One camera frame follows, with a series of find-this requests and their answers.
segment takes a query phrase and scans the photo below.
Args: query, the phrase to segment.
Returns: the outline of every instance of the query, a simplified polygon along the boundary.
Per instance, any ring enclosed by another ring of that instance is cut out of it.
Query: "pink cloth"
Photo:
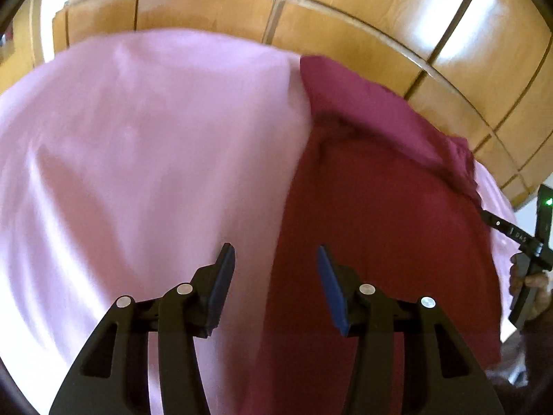
[[[235,413],[310,129],[299,57],[191,30],[94,38],[1,95],[0,121],[0,357],[31,404],[48,413],[115,298],[162,296],[228,241],[221,324],[196,345],[212,413]]]

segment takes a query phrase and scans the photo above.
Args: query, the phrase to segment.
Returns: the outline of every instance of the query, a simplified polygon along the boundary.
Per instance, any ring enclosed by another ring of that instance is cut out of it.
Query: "maroon towel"
[[[313,130],[286,203],[242,413],[341,413],[356,339],[332,325],[316,268],[322,243],[392,298],[432,296],[480,364],[497,363],[499,282],[467,142],[330,59],[303,57],[301,74]],[[401,406],[402,367],[398,360],[391,413]]]

